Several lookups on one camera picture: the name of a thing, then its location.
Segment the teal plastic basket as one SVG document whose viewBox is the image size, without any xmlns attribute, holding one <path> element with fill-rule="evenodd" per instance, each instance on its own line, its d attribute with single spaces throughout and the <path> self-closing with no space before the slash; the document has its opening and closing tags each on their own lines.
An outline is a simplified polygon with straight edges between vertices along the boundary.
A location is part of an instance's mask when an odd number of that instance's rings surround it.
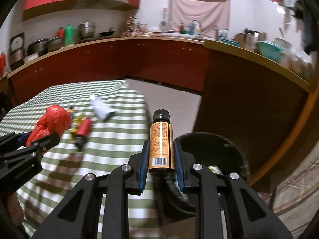
<svg viewBox="0 0 319 239">
<path fill-rule="evenodd" d="M 257 48 L 259 53 L 272 61 L 277 63 L 281 60 L 281 51 L 284 51 L 284 48 L 265 40 L 257 42 Z"/>
</svg>

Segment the red black small bottle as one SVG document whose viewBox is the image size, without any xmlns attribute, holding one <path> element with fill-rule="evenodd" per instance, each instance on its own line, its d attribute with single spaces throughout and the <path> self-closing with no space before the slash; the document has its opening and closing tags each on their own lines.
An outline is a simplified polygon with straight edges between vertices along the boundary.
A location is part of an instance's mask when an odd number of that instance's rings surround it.
<svg viewBox="0 0 319 239">
<path fill-rule="evenodd" d="M 81 151 L 87 143 L 88 136 L 91 132 L 91 126 L 92 120 L 90 118 L 86 118 L 82 122 L 76 133 L 75 146 L 78 148 L 79 151 Z"/>
</svg>

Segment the striped fabric at right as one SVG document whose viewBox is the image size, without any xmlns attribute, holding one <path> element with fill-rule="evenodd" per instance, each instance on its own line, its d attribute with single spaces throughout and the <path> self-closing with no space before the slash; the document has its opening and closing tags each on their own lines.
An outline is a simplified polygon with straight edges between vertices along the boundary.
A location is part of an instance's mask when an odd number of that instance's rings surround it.
<svg viewBox="0 0 319 239">
<path fill-rule="evenodd" d="M 274 191 L 269 204 L 293 238 L 298 238 L 318 211 L 318 159 L 316 144 L 297 169 Z"/>
</svg>

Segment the black wok pan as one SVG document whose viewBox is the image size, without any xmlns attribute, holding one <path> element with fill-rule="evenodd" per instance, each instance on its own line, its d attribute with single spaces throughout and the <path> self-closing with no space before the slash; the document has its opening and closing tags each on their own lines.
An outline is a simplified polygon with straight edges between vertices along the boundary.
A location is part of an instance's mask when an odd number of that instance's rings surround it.
<svg viewBox="0 0 319 239">
<path fill-rule="evenodd" d="M 111 37 L 115 34 L 115 31 L 112 29 L 112 27 L 108 31 L 100 32 L 99 35 L 102 38 Z"/>
</svg>

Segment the yellow snack wrapper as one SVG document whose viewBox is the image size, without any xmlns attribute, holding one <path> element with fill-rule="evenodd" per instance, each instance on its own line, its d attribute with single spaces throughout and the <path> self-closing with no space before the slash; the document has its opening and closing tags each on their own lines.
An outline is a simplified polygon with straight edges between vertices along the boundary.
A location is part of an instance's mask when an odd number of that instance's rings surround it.
<svg viewBox="0 0 319 239">
<path fill-rule="evenodd" d="M 75 117 L 73 120 L 72 120 L 72 123 L 71 123 L 71 126 L 70 126 L 70 132 L 71 132 L 71 137 L 72 137 L 72 140 L 75 141 L 76 138 L 77 138 L 77 132 L 80 128 L 80 126 L 82 125 L 82 123 L 84 122 L 86 116 L 84 114 L 78 116 L 78 117 Z"/>
</svg>

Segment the dark hanging clothes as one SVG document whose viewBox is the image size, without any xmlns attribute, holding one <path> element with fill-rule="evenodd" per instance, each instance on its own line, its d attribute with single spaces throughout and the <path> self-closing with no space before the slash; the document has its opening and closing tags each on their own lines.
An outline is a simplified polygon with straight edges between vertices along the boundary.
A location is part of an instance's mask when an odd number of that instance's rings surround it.
<svg viewBox="0 0 319 239">
<path fill-rule="evenodd" d="M 307 55 L 318 49 L 318 20 L 305 0 L 295 3 L 295 16 L 303 21 L 303 43 Z"/>
</svg>

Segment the white rice cooker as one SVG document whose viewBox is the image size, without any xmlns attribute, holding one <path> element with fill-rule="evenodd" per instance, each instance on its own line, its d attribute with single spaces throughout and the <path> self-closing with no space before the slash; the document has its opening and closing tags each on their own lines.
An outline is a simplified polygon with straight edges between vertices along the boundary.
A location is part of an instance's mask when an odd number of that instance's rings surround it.
<svg viewBox="0 0 319 239">
<path fill-rule="evenodd" d="M 18 35 L 10 39 L 10 49 L 9 49 L 8 62 L 12 71 L 21 67 L 24 64 L 25 49 L 24 49 L 24 33 L 19 33 Z"/>
</svg>

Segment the green orange small bottle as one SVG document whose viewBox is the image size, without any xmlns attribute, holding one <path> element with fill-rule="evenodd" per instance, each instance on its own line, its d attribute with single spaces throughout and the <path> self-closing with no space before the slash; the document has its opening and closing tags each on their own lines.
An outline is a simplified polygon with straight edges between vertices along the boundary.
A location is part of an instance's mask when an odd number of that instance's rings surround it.
<svg viewBox="0 0 319 239">
<path fill-rule="evenodd" d="M 71 107 L 69 107 L 69 109 L 67 109 L 67 112 L 69 112 L 70 114 L 74 114 L 74 109 L 73 109 L 73 107 L 71 106 Z"/>
</svg>

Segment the red lower kitchen cabinets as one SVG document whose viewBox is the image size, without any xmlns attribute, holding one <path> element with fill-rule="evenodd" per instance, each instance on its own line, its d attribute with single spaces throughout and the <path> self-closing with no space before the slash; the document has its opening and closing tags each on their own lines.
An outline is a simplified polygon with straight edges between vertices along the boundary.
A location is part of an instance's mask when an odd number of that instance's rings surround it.
<svg viewBox="0 0 319 239">
<path fill-rule="evenodd" d="M 133 78 L 201 92 L 210 51 L 171 39 L 118 39 L 55 51 L 18 68 L 8 78 L 17 104 L 48 87 Z"/>
</svg>

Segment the red thermos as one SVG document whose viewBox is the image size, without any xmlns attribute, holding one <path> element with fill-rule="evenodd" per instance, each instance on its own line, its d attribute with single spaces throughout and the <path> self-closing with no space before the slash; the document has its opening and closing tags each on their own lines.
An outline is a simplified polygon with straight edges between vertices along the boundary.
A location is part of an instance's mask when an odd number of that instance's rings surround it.
<svg viewBox="0 0 319 239">
<path fill-rule="evenodd" d="M 58 32 L 57 32 L 57 37 L 62 37 L 64 38 L 64 35 L 65 35 L 65 31 L 64 31 L 64 28 L 63 27 L 60 27 Z"/>
</svg>

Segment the white toothpaste tube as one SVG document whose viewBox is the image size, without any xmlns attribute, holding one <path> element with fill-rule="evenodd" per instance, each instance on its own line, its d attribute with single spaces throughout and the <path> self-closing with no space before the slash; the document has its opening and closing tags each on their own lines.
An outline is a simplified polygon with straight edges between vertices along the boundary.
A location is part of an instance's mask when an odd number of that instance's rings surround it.
<svg viewBox="0 0 319 239">
<path fill-rule="evenodd" d="M 90 101 L 97 118 L 100 120 L 106 121 L 116 114 L 116 111 L 113 108 L 106 104 L 101 98 L 96 97 L 94 94 L 90 95 Z"/>
</svg>

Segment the red plastic bag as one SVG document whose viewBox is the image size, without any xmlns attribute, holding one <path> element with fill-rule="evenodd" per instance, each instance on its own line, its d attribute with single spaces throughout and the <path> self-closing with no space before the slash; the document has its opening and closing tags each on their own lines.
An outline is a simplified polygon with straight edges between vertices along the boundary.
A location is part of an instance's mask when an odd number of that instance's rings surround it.
<svg viewBox="0 0 319 239">
<path fill-rule="evenodd" d="M 26 146 L 53 133 L 58 133 L 59 137 L 70 127 L 72 123 L 71 114 L 59 105 L 51 105 L 46 109 L 46 113 L 36 123 L 35 128 L 28 137 Z"/>
</svg>

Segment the green thermos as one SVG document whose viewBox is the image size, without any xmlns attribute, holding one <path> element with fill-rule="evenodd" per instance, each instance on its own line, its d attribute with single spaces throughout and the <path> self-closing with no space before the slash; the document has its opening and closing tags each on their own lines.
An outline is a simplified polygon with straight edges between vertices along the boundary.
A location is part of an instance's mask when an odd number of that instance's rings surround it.
<svg viewBox="0 0 319 239">
<path fill-rule="evenodd" d="M 64 45 L 70 46 L 74 45 L 74 36 L 75 36 L 75 30 L 71 26 L 71 24 L 68 24 L 65 28 L 65 37 L 64 37 Z"/>
</svg>

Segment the steel stock pot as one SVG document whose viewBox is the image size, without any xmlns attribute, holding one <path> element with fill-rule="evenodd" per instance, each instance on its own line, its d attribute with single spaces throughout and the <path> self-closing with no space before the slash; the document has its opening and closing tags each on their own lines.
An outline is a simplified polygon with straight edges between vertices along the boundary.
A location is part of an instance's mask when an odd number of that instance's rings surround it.
<svg viewBox="0 0 319 239">
<path fill-rule="evenodd" d="M 78 33 L 80 39 L 93 38 L 95 35 L 96 24 L 95 22 L 83 22 L 78 25 Z"/>
</svg>

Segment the orange label black bottle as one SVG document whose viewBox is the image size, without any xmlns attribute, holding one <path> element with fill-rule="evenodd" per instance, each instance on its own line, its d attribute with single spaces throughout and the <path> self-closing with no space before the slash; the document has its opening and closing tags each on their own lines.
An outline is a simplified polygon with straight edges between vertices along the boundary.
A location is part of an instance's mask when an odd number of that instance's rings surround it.
<svg viewBox="0 0 319 239">
<path fill-rule="evenodd" d="M 156 177 L 175 173 L 173 130 L 170 113 L 165 109 L 154 112 L 150 126 L 149 173 Z"/>
</svg>

